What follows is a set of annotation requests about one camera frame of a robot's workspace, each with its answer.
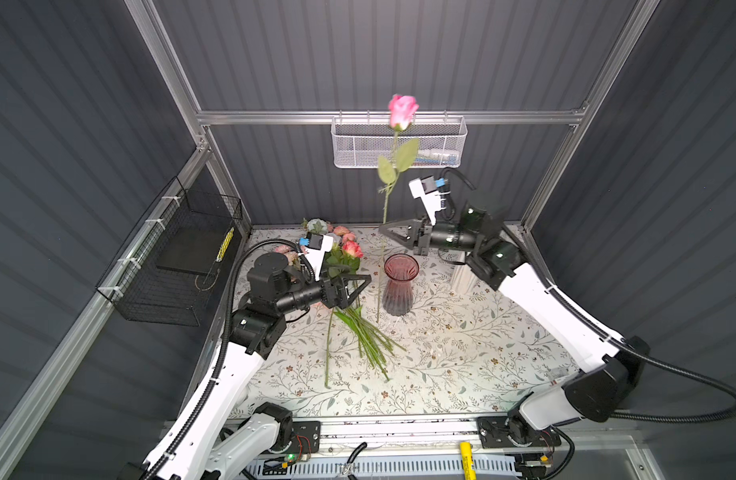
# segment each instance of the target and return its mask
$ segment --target yellow glue stick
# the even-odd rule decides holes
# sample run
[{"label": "yellow glue stick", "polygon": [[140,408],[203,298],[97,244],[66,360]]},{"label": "yellow glue stick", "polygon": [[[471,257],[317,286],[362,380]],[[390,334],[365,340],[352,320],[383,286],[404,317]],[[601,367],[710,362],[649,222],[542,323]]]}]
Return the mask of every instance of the yellow glue stick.
[{"label": "yellow glue stick", "polygon": [[461,442],[461,461],[464,463],[464,479],[476,480],[475,461],[471,459],[471,444],[469,442]]}]

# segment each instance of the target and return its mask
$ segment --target corrugated wall panel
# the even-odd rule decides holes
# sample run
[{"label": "corrugated wall panel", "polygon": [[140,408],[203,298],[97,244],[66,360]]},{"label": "corrugated wall panel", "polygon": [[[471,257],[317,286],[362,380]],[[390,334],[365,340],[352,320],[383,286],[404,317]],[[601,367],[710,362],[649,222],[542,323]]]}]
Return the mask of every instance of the corrugated wall panel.
[{"label": "corrugated wall panel", "polygon": [[[597,318],[736,386],[736,1],[662,2],[535,236]],[[728,401],[647,367],[628,403],[674,414]],[[736,474],[736,419],[640,427],[669,478]]]},{"label": "corrugated wall panel", "polygon": [[580,107],[633,0],[155,2],[205,110]]},{"label": "corrugated wall panel", "polygon": [[[193,149],[122,2],[0,1],[0,427]],[[204,334],[113,316],[12,478],[141,459]]]},{"label": "corrugated wall panel", "polygon": [[[508,219],[519,220],[566,132],[564,125],[472,126],[460,170],[477,187],[497,192],[510,207]],[[377,173],[336,168],[329,127],[218,125],[213,133],[255,224],[298,224],[315,216],[380,223],[384,203]],[[434,172],[402,175],[403,184],[389,199],[390,220],[423,214],[407,182]],[[461,206],[467,189],[457,178],[452,182]]]}]

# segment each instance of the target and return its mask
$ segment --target robotic arm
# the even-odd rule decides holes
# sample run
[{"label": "robotic arm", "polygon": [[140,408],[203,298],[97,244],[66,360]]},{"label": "robotic arm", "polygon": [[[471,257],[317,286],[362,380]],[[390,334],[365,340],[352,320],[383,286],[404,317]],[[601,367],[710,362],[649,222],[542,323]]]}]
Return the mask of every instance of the robotic arm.
[{"label": "robotic arm", "polygon": [[392,222],[379,231],[416,255],[427,255],[430,248],[467,252],[465,263],[472,272],[520,304],[567,349],[579,367],[575,376],[523,398],[509,412],[510,440],[518,446],[530,445],[539,431],[574,418],[606,421],[637,384],[644,363],[601,339],[564,303],[573,306],[605,336],[626,343],[643,355],[649,352],[648,345],[637,337],[623,339],[556,285],[542,280],[527,263],[521,242],[506,229],[503,230],[511,241],[501,238],[507,210],[487,192],[471,192],[458,223],[436,220],[435,211],[442,209],[439,198],[445,194],[439,189],[443,182],[432,177],[412,180],[411,191],[427,206],[430,217]]},{"label": "robotic arm", "polygon": [[[301,240],[301,244],[309,245],[306,257],[317,265],[322,264],[322,255],[332,242],[330,237],[320,235]],[[297,310],[308,312],[309,306],[316,302],[323,302],[328,308],[346,308],[367,287],[371,276],[341,274],[332,279],[308,281],[302,272],[288,265],[285,255],[268,253],[256,259],[247,278],[250,291],[230,319],[231,333],[218,378],[213,376],[220,361],[217,346],[208,372],[174,425],[149,453],[143,466],[127,464],[118,480],[235,478],[262,452],[282,451],[292,441],[291,412],[267,402],[232,436],[213,445],[232,408],[245,395],[248,382],[285,332],[285,314]],[[356,282],[357,287],[349,292],[347,285],[351,282]],[[214,383],[212,390],[203,398],[210,383]],[[184,432],[188,422],[190,427]],[[168,453],[168,447],[179,436],[182,438],[175,452]]]}]

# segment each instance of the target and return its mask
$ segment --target vase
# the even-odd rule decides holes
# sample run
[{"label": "vase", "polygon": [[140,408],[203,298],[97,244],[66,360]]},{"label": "vase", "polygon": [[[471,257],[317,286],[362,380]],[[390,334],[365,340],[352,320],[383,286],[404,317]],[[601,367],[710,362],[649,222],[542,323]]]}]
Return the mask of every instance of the vase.
[{"label": "vase", "polygon": [[419,262],[410,255],[395,254],[386,259],[384,272],[388,278],[382,305],[394,316],[403,316],[413,306],[412,280],[419,274]]}]

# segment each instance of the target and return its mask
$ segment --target floral pattern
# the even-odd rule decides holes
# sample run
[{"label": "floral pattern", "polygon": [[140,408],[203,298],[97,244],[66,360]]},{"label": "floral pattern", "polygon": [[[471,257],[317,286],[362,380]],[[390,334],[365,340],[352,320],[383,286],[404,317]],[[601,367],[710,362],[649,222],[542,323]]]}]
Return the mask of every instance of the floral pattern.
[{"label": "floral pattern", "polygon": [[[363,313],[375,322],[382,237],[375,228],[354,232],[365,252],[359,273],[370,273],[374,279],[361,297]],[[296,240],[302,234],[303,230],[293,229],[255,230],[250,244],[278,237]],[[385,244],[386,256],[408,253],[391,240]],[[243,266],[235,306],[248,290],[245,273],[261,253],[254,253]],[[267,401],[300,417],[498,412],[573,371],[565,348],[515,302],[481,282],[469,295],[452,293],[453,266],[440,261],[433,250],[415,258],[421,271],[413,281],[413,309],[405,316],[382,310],[378,322],[384,333],[406,348],[406,352],[395,349],[395,357],[389,358],[389,382],[360,358],[354,334],[334,317],[330,382],[325,388],[330,310],[317,304],[288,325],[251,380],[248,398],[230,417],[246,417]]]}]

